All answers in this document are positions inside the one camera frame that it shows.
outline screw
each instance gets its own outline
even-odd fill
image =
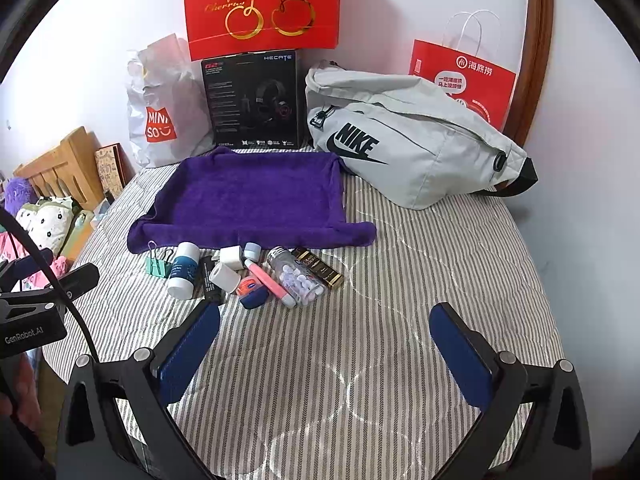
[[[133,358],[138,362],[146,361],[147,359],[149,359],[150,355],[151,350],[149,350],[149,348],[138,348],[135,352],[133,352]]]
[[[511,352],[500,352],[500,361],[506,365],[512,365],[516,362],[516,356]]]
[[[571,364],[571,362],[567,361],[566,359],[562,359],[560,361],[560,368],[562,370],[564,370],[565,372],[573,372],[574,371],[574,366]]]
[[[78,359],[76,359],[76,366],[83,367],[89,364],[89,356],[87,354],[82,354]]]

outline pink fabric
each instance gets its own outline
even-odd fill
[[[18,258],[28,256],[29,253],[24,249],[22,244],[18,240],[15,240],[15,238],[14,241],[15,248],[18,251]],[[0,233],[0,254],[4,257],[4,259],[10,262],[17,259],[14,253],[14,246],[11,244],[8,233]],[[67,260],[64,256],[59,256],[55,260],[53,260],[53,263],[51,264],[51,270],[53,270],[56,278],[60,278],[61,276],[64,276],[66,274],[70,267],[69,263],[69,260]],[[35,288],[45,288],[47,285],[49,285],[49,280],[41,270],[29,276],[28,281]]]

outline purple fluffy object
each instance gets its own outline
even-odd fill
[[[4,190],[4,208],[13,216],[18,214],[25,204],[35,204],[38,201],[36,192],[28,180],[19,176],[9,180]]]

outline binder clip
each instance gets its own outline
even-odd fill
[[[149,247],[149,256],[145,259],[146,273],[156,278],[168,278],[173,266],[169,258],[174,254],[174,250],[167,247],[159,253],[158,245],[153,240],[148,243],[147,247]]]

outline red shopping bag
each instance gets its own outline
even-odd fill
[[[335,48],[340,0],[184,0],[191,59]]]
[[[516,75],[446,46],[415,40],[411,72],[436,83],[458,102],[502,130]]]

